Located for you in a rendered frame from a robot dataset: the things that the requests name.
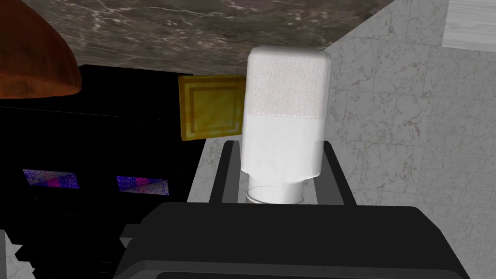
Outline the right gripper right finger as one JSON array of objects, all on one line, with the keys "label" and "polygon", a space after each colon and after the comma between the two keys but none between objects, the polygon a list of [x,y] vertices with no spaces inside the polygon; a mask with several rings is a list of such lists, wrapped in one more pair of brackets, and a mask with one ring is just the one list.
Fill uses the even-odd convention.
[{"label": "right gripper right finger", "polygon": [[328,141],[323,145],[321,174],[317,177],[317,204],[357,204],[332,145]]}]

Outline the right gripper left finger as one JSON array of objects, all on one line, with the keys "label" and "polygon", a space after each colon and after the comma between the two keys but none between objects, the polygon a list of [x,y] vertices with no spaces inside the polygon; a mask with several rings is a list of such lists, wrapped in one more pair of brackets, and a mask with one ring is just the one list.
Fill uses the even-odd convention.
[{"label": "right gripper left finger", "polygon": [[240,172],[240,142],[228,140],[223,145],[209,202],[237,203]]}]

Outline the white bottle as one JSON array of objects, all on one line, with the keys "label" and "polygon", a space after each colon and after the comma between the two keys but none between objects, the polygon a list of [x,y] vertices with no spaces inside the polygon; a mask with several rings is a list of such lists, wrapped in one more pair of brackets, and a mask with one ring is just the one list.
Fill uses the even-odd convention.
[{"label": "white bottle", "polygon": [[331,66],[322,49],[251,50],[241,143],[249,202],[301,203],[304,182],[321,174]]}]

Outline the yellow square block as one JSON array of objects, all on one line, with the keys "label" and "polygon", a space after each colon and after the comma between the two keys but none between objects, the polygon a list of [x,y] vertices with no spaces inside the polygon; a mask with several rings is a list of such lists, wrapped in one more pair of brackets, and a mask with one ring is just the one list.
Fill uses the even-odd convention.
[{"label": "yellow square block", "polygon": [[179,76],[183,141],[242,134],[246,77]]}]

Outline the black appliance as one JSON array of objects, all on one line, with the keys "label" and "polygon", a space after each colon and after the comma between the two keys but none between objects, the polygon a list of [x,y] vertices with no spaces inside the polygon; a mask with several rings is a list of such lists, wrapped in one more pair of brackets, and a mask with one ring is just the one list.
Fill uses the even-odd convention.
[{"label": "black appliance", "polygon": [[182,141],[178,73],[80,68],[70,96],[0,99],[0,228],[11,279],[111,279],[120,234],[187,201],[205,142]]}]

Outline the brown wooden bowl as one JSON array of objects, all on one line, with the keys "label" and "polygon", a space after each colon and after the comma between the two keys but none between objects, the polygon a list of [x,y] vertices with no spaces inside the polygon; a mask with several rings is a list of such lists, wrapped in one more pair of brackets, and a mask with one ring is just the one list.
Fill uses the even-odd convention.
[{"label": "brown wooden bowl", "polygon": [[81,85],[59,33],[22,0],[0,0],[0,99],[73,95]]}]

